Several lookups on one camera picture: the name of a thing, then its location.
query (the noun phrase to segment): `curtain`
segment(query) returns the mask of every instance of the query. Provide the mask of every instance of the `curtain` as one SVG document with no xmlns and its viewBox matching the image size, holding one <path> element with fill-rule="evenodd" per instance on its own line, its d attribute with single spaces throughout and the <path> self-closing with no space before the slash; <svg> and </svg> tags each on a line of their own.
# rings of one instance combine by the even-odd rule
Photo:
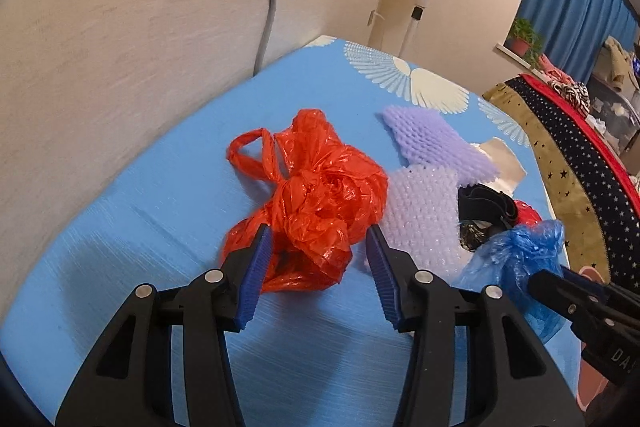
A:
<svg viewBox="0 0 640 427">
<path fill-rule="evenodd" d="M 522 0 L 518 17 L 544 39 L 543 52 L 576 82 L 587 82 L 607 36 L 633 49 L 635 14 L 624 0 Z"/>
</svg>

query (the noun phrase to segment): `green plant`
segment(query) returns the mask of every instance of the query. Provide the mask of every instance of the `green plant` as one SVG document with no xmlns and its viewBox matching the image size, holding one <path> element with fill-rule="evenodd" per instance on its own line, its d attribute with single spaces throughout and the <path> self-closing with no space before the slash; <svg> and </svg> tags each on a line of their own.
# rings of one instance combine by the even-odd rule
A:
<svg viewBox="0 0 640 427">
<path fill-rule="evenodd" d="M 538 68 L 538 59 L 542 54 L 542 44 L 545 39 L 533 29 L 531 22 L 523 18 L 514 19 L 511 24 L 511 29 L 509 30 L 509 37 L 512 39 L 521 39 L 529 44 L 529 49 L 522 58 L 534 68 Z"/>
</svg>

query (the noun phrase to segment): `table surface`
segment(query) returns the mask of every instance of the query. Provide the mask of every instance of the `table surface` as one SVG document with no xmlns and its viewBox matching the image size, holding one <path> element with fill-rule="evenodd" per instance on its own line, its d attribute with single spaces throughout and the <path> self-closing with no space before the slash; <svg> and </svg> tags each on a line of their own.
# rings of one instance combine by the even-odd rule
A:
<svg viewBox="0 0 640 427">
<path fill-rule="evenodd" d="M 514 197 L 550 217 L 528 139 L 510 117 L 433 73 L 320 37 L 161 137 L 49 245 L 0 330 L 0 348 L 36 406 L 54 419 L 82 360 L 136 285 L 184 285 L 219 266 L 225 233 L 270 197 L 269 186 L 226 162 L 233 138 L 263 126 L 282 130 L 300 108 L 320 108 L 343 142 L 393 171 L 406 162 L 380 112 L 410 104 L 406 94 L 457 111 L 444 116 L 468 142 L 504 139 L 527 171 Z M 412 339 L 385 321 L 363 261 L 356 245 L 341 284 L 263 295 L 246 330 L 227 335 L 249 427 L 336 426 L 345 417 L 353 426 L 392 424 Z M 575 390 L 580 346 L 568 324 L 546 347 Z M 181 349 L 174 328 L 175 418 L 187 425 Z M 454 423 L 462 420 L 464 374 L 457 364 Z"/>
</svg>

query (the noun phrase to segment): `silver screw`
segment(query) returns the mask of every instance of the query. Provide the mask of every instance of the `silver screw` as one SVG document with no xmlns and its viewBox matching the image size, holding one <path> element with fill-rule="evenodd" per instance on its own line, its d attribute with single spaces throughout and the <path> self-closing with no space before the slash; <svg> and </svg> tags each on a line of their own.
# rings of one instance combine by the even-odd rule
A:
<svg viewBox="0 0 640 427">
<path fill-rule="evenodd" d="M 492 299 L 499 299 L 500 297 L 502 297 L 502 290 L 499 286 L 487 286 L 484 292 L 488 297 L 491 297 Z"/>
<path fill-rule="evenodd" d="M 204 280 L 207 282 L 220 282 L 225 276 L 220 270 L 209 270 L 204 274 Z"/>
<path fill-rule="evenodd" d="M 418 270 L 415 275 L 415 280 L 417 282 L 421 282 L 424 284 L 429 284 L 433 282 L 433 273 L 428 270 Z"/>
<path fill-rule="evenodd" d="M 151 286 L 149 286 L 148 284 L 141 284 L 136 288 L 136 297 L 140 297 L 141 299 L 144 299 L 145 297 L 148 297 L 149 295 L 151 295 L 152 291 L 153 291 L 153 288 L 151 288 Z"/>
</svg>

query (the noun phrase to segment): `plastic bag handle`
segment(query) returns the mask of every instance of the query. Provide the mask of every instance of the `plastic bag handle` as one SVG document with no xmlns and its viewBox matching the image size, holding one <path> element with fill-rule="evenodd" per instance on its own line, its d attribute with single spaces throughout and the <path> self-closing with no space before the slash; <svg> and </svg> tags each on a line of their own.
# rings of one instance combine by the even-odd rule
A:
<svg viewBox="0 0 640 427">
<path fill-rule="evenodd" d="M 262 161 L 242 154 L 242 147 L 262 138 Z M 278 157 L 273 136 L 264 127 L 254 129 L 238 136 L 226 149 L 226 159 L 243 174 L 255 179 L 279 184 L 284 177 L 278 167 Z"/>
</svg>

